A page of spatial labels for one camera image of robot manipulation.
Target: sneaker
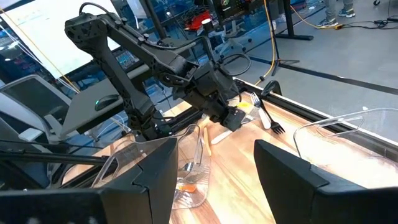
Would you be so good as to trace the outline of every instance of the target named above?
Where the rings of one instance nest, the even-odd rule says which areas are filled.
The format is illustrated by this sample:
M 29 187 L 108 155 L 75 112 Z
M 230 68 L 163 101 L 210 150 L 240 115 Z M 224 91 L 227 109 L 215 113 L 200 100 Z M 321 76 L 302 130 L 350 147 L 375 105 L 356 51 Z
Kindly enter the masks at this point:
M 277 22 L 286 22 L 286 15 L 284 13 L 279 14 L 278 19 L 276 19 Z
M 350 10 L 342 9 L 342 10 L 340 10 L 340 12 L 338 12 L 338 16 L 352 18 L 355 16 L 355 12 L 354 12 L 354 9 L 350 9 Z
M 276 31 L 276 21 L 272 21 L 272 27 L 274 28 L 274 31 Z
M 336 19 L 332 19 L 330 21 L 327 19 L 324 19 L 320 23 L 318 23 L 317 27 L 318 28 L 328 28 L 328 27 L 334 27 L 337 24 L 338 24 L 338 22 L 336 21 Z

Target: person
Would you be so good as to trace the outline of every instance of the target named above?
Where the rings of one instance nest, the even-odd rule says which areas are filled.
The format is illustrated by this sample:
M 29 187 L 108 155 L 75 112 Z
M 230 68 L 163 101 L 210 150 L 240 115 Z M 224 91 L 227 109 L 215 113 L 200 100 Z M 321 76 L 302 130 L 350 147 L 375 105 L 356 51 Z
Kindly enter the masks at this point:
M 352 18 L 355 16 L 353 0 L 344 0 L 344 8 L 338 12 L 338 16 Z M 336 20 L 336 0 L 325 0 L 326 19 L 322 20 L 317 27 L 328 28 L 338 24 Z
M 272 26 L 276 30 L 277 22 L 286 22 L 283 0 L 269 1 L 269 14 L 272 20 Z

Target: yellow cable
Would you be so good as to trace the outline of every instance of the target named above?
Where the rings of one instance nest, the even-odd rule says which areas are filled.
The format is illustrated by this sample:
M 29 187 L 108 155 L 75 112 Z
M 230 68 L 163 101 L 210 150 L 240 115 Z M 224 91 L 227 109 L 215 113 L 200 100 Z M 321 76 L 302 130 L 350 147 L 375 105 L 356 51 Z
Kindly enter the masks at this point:
M 62 78 L 64 78 L 76 90 L 76 92 L 79 93 L 80 90 L 77 87 L 75 87 L 74 84 L 64 74 L 62 74 L 62 72 L 57 68 L 57 66 L 55 66 L 55 64 L 38 48 L 38 46 L 33 42 L 33 40 L 28 35 L 26 35 L 26 33 L 21 28 L 19 28 L 19 26 L 7 15 L 7 13 L 4 11 L 2 7 L 0 7 L 0 12 L 2 12 L 11 21 L 11 23 L 14 26 L 16 26 L 28 38 L 28 40 L 33 44 L 33 46 L 35 46 L 35 48 L 37 48 L 37 50 L 44 56 L 44 58 L 47 59 L 51 63 L 51 65 L 61 74 Z M 111 120 L 115 124 L 120 126 L 121 129 L 124 130 L 124 124 L 121 124 L 118 120 L 114 118 L 111 118 Z
M 300 16 L 300 14 L 293 8 L 293 6 L 290 6 L 290 8 L 293 9 L 293 11 L 296 13 L 296 15 L 298 16 L 298 18 L 300 18 L 303 22 L 305 22 L 306 24 L 308 24 L 308 25 L 310 25 L 310 26 L 312 26 L 312 27 L 314 27 L 314 28 L 316 28 L 316 29 L 335 29 L 335 28 L 336 28 L 336 26 L 333 26 L 333 27 L 317 27 L 316 25 L 311 24 L 311 23 L 307 22 L 305 19 L 303 19 L 303 18 Z
M 268 14 L 268 8 L 267 8 L 267 3 L 266 0 L 264 0 L 264 6 L 266 7 L 266 14 L 267 14 L 267 20 L 268 20 L 268 26 L 269 26 L 269 33 L 271 36 L 271 44 L 272 44 L 272 63 L 271 63 L 271 67 L 269 67 L 268 71 L 262 76 L 263 78 L 265 78 L 272 70 L 272 68 L 274 67 L 274 63 L 275 63 L 275 44 L 274 44 L 274 35 L 272 33 L 272 21 L 269 18 L 269 14 Z M 256 84 L 254 85 L 258 85 L 260 82 L 262 82 L 261 80 L 258 80 L 256 82 Z

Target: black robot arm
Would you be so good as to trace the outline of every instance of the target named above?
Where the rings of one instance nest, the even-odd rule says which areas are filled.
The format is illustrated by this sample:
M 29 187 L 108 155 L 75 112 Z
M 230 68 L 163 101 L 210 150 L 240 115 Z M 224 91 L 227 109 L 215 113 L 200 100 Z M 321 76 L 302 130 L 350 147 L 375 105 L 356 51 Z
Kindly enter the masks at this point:
M 154 132 L 154 105 L 139 91 L 124 72 L 108 47 L 108 37 L 132 52 L 152 70 L 154 78 L 173 88 L 173 98 L 182 98 L 193 107 L 210 116 L 213 122 L 235 131 L 240 127 L 244 113 L 228 106 L 228 98 L 236 95 L 238 88 L 222 65 L 213 57 L 203 66 L 189 62 L 173 52 L 178 47 L 157 45 L 147 34 L 126 25 L 126 20 L 107 12 L 94 16 L 82 12 L 65 22 L 65 33 L 81 50 L 90 54 L 124 100 L 124 109 L 132 129 L 141 130 L 147 139 L 157 138 Z M 210 46 L 204 41 L 211 55 Z

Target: gray floor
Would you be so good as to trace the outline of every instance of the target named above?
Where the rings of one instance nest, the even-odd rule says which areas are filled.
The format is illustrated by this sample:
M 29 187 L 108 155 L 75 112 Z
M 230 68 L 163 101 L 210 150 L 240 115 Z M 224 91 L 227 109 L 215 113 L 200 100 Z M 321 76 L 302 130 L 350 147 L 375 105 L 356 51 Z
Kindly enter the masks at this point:
M 398 1 L 391 2 L 391 15 L 398 14 Z M 343 7 L 338 1 L 337 10 Z M 374 7 L 372 1 L 354 0 L 357 16 L 353 19 L 339 17 L 340 23 L 371 21 L 387 17 L 388 1 Z M 316 24 L 325 16 L 321 11 L 307 20 Z M 350 28 L 341 30 L 316 30 L 303 22 L 295 26 L 296 34 L 313 35 L 312 41 L 277 39 L 282 58 L 299 59 L 297 65 L 311 70 L 330 73 L 369 83 L 398 88 L 398 37 L 397 30 L 368 30 Z M 271 42 L 249 52 L 249 55 L 271 60 Z M 227 67 L 238 71 L 244 60 Z M 254 83 L 265 74 L 269 65 L 253 62 L 251 69 L 241 76 Z M 371 108 L 398 108 L 398 97 L 392 94 L 314 77 L 304 73 L 280 68 L 274 79 L 282 86 L 285 96 L 311 106 L 332 116 Z

